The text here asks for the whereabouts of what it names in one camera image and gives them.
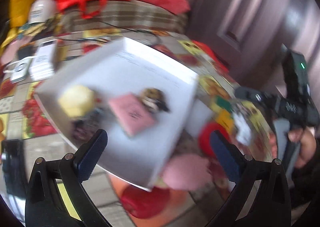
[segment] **yellow plastic package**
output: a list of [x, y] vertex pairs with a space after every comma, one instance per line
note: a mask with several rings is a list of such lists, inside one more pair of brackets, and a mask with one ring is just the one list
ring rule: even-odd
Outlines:
[[10, 26], [20, 27], [28, 21], [29, 11], [35, 0], [10, 0], [9, 17]]

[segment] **plaid fabric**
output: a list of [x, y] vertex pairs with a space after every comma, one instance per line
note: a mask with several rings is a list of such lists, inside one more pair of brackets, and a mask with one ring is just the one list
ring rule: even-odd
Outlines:
[[[99, 1], [87, 2], [87, 12], [93, 12], [98, 7]], [[63, 32], [110, 27], [100, 21], [125, 28], [166, 30], [183, 34], [188, 18], [186, 14], [174, 15], [161, 7], [137, 0], [108, 1], [100, 15], [92, 19], [82, 19], [78, 6], [67, 9], [62, 20]]]

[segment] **white container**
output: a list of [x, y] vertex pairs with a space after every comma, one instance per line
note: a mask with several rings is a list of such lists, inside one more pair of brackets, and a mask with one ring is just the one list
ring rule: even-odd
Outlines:
[[170, 57], [136, 42], [122, 38], [70, 61], [55, 76], [36, 90], [45, 115], [73, 148], [71, 120], [57, 103], [59, 96], [72, 85], [84, 85], [108, 98], [144, 88], [164, 92], [170, 112], [155, 115], [156, 125], [129, 138], [113, 116], [102, 128], [108, 144], [98, 165], [106, 171], [145, 190], [156, 182], [162, 167], [172, 154], [188, 118], [198, 85], [198, 75]]

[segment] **table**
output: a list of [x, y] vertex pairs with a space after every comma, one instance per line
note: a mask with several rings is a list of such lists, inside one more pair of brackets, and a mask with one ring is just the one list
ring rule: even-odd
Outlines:
[[[212, 119], [214, 120], [221, 112], [221, 107], [216, 102], [217, 96], [230, 101], [234, 97], [233, 91], [238, 84], [185, 35], [165, 31], [154, 32], [159, 36], [161, 41], [160, 45], [155, 47], [157, 50], [175, 58], [200, 75], [197, 98], [212, 110]], [[57, 36], [57, 38], [76, 40], [84, 37], [95, 37], [112, 41], [119, 36], [143, 39], [144, 35], [112, 28], [73, 32], [62, 34]], [[52, 37], [47, 37], [35, 41], [34, 50], [41, 42], [51, 39]], [[99, 46], [101, 45], [98, 42], [65, 41], [64, 45], [59, 47], [58, 69], [68, 65], [72, 61], [72, 58], [83, 54], [90, 54], [90, 50]], [[52, 132], [46, 134], [45, 130], [33, 132], [30, 126], [27, 125], [27, 117], [23, 114], [23, 107], [25, 101], [31, 98], [32, 92], [38, 83], [32, 82], [31, 78], [28, 77], [24, 81], [11, 85], [9, 75], [6, 75], [0, 87], [0, 119], [4, 124], [2, 134], [6, 139], [23, 139], [25, 170], [28, 179], [36, 158], [42, 156], [46, 161], [49, 161], [61, 159], [66, 153], [74, 152], [59, 134], [51, 134]], [[231, 138], [232, 143], [237, 145], [243, 153], [249, 153], [257, 160], [271, 161], [272, 157], [268, 143], [268, 125], [261, 113], [259, 113], [260, 111], [252, 104], [242, 104], [248, 111], [248, 119], [251, 121], [256, 132], [248, 147], [237, 142], [234, 136]], [[235, 128], [231, 126], [230, 132], [234, 133]], [[173, 155], [181, 153], [197, 153], [203, 156], [198, 147], [197, 139], [192, 137], [187, 130], [182, 132]], [[219, 165], [216, 164], [217, 161], [211, 162], [215, 165], [212, 169], [214, 172], [215, 168]], [[190, 192], [171, 190], [171, 199], [168, 206], [155, 217], [142, 220], [127, 214], [119, 202], [119, 196], [127, 185], [128, 183], [108, 174], [98, 166], [95, 167], [90, 179], [83, 182], [86, 192], [96, 207], [114, 227], [205, 226], [223, 205], [232, 189], [232, 185], [223, 174], [213, 174], [213, 181], [199, 190]], [[6, 194], [4, 186], [4, 182], [0, 183], [1, 195], [10, 203], [12, 196]], [[259, 183], [256, 183], [252, 188], [252, 192], [241, 215], [245, 215], [250, 209], [258, 186]], [[67, 201], [68, 197], [65, 195], [62, 183], [59, 183], [59, 188], [69, 209], [69, 213], [73, 217], [77, 217], [70, 201]], [[18, 210], [17, 214], [23, 219], [23, 198], [19, 199], [22, 200], [22, 205], [17, 206], [15, 202], [13, 206], [15, 208], [12, 207], [11, 209], [14, 211]]]

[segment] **pink packet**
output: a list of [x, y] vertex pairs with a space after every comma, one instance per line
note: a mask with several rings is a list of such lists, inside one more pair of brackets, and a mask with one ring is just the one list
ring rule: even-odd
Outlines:
[[129, 137], [133, 137], [155, 123], [151, 114], [132, 93], [110, 99], [108, 102]]

